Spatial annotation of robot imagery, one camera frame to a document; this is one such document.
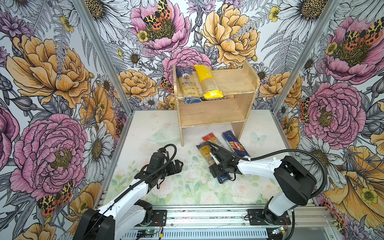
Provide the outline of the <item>blue gold spaghetti bag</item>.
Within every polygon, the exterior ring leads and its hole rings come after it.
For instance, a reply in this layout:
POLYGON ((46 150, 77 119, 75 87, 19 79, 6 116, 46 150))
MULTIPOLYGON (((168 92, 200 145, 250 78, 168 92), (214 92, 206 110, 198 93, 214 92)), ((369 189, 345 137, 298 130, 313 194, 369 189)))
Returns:
POLYGON ((206 143, 201 143, 197 145, 197 149, 204 156, 205 160, 209 165, 210 173, 214 178, 218 180, 220 184, 225 183, 226 181, 231 180, 232 178, 228 173, 225 173, 220 166, 216 163, 215 159, 211 155, 211 147, 206 143))

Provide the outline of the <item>dark blue spaghetti bag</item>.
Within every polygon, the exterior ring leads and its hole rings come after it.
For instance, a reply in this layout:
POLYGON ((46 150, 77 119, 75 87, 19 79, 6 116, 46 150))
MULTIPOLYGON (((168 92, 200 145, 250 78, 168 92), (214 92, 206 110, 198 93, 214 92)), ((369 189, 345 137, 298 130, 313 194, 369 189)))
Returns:
POLYGON ((197 104, 201 103, 201 97, 198 92, 198 88, 190 67, 176 67, 176 74, 178 77, 178 83, 181 87, 181 93, 183 95, 185 104, 197 104))

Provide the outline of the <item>yellow spaghetti bag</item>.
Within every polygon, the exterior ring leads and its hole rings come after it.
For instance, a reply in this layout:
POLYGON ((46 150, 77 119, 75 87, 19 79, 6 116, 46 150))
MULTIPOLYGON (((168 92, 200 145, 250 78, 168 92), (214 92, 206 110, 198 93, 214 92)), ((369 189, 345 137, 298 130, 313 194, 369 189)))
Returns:
POLYGON ((206 100, 224 97, 222 91, 216 84, 213 71, 209 66, 195 65, 195 70, 203 91, 203 97, 206 100))

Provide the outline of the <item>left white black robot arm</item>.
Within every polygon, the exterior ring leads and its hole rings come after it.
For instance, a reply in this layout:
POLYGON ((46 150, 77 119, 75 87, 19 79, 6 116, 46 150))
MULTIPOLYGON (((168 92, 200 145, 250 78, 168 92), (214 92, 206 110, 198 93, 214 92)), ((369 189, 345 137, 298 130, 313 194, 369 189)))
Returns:
POLYGON ((157 224, 153 205, 143 200, 166 177, 179 174, 184 163, 165 150, 155 152, 149 164, 137 173, 120 195, 99 207, 88 209, 81 217, 75 240, 119 240, 133 227, 157 224))

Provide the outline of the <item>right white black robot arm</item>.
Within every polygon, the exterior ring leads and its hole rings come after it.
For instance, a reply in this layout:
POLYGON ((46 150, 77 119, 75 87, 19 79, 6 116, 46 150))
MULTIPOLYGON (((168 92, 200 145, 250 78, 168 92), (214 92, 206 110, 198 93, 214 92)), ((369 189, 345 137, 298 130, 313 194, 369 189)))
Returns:
POLYGON ((239 157, 227 150, 212 149, 219 170, 234 175, 255 175, 276 181, 281 191, 270 198, 264 209, 253 219, 275 225, 288 210, 307 205, 317 184, 317 179, 295 158, 252 160, 239 157))

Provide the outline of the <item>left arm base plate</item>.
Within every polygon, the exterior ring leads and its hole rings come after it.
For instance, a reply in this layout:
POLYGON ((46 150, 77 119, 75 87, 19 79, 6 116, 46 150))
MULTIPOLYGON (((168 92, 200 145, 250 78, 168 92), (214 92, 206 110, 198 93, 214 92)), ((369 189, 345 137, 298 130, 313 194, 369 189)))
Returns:
POLYGON ((167 222, 167 210, 148 210, 146 211, 142 227, 165 227, 167 222))

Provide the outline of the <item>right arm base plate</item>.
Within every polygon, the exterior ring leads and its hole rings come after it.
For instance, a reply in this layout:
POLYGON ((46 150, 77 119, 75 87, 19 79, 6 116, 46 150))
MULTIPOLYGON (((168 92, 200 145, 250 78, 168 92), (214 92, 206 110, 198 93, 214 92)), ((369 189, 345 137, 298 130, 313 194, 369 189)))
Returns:
POLYGON ((270 212, 264 212, 263 209, 248 209, 245 219, 251 226, 289 226, 292 224, 288 212, 282 216, 276 216, 270 212))

